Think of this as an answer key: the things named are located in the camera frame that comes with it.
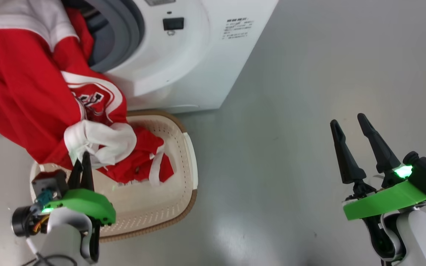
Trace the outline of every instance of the red clothing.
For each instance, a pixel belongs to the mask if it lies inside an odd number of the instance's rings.
[[[92,46],[84,18],[59,0],[0,0],[0,133],[38,163],[70,169],[88,150],[115,181],[149,178],[163,140],[127,124],[125,96],[87,64]],[[164,181],[173,170],[159,151]]]

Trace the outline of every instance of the laundry basket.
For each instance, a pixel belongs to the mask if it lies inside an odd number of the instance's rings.
[[[161,111],[129,112],[128,123],[142,126],[164,139],[165,154],[170,158],[174,175],[158,187],[147,182],[118,184],[93,171],[95,192],[105,195],[116,210],[116,224],[100,231],[100,242],[116,241],[146,234],[183,219],[196,200],[198,171],[193,145],[182,124]],[[42,171],[54,171],[58,165],[34,163],[30,180]],[[67,176],[70,171],[64,169]],[[31,188],[31,196],[36,198]]]

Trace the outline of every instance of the wire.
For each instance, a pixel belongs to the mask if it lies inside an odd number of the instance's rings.
[[[32,212],[30,212],[30,214],[24,220],[24,231],[26,232],[26,237],[27,238],[29,237],[29,230],[28,230],[28,228],[29,228],[29,222],[30,222],[30,219],[31,219],[32,215],[35,214],[36,211],[37,210],[33,210]]]
[[[29,266],[33,262],[35,263],[32,266],[42,266],[42,265],[54,266],[52,263],[49,262],[49,260],[51,259],[68,259],[69,261],[73,263],[73,266],[78,266],[78,263],[73,258],[66,255],[51,255],[51,256],[44,257],[40,253],[38,253],[37,257],[39,259],[32,259],[31,261],[28,261],[27,263],[22,264],[22,266]]]
[[[46,263],[47,266],[53,266],[52,263],[49,262],[50,259],[68,259],[69,261],[71,261],[73,263],[73,266],[78,266],[78,263],[71,257],[66,256],[66,255],[50,255],[50,256],[46,256],[46,257],[42,257],[43,259],[45,259],[45,261],[42,260],[38,260],[36,263],[34,263],[34,266],[39,266],[39,265],[43,265],[41,264],[42,262]]]
[[[32,239],[26,238],[27,246],[29,246],[29,249],[31,250],[32,254],[37,255],[39,251],[37,251],[36,246],[34,245],[34,242],[32,242]]]
[[[22,264],[21,266],[28,266],[29,264],[33,263],[37,259],[31,259],[30,261],[26,262],[25,264]]]
[[[40,219],[40,221],[34,226],[32,231],[34,231],[34,233],[39,232],[39,228],[41,228],[42,224],[49,219],[49,216],[50,216],[50,214],[48,214],[48,215],[44,216],[42,219]]]

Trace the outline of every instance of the washing machine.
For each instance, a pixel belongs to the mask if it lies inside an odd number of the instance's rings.
[[[219,108],[277,0],[62,0],[84,15],[90,67],[126,96],[128,110]]]

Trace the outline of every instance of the green led light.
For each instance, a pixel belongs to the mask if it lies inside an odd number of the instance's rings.
[[[412,174],[412,166],[403,165],[394,170],[394,173],[398,175],[400,178],[407,178]]]
[[[43,214],[48,214],[49,212],[52,212],[54,210],[54,208],[45,208],[44,210],[42,210]]]

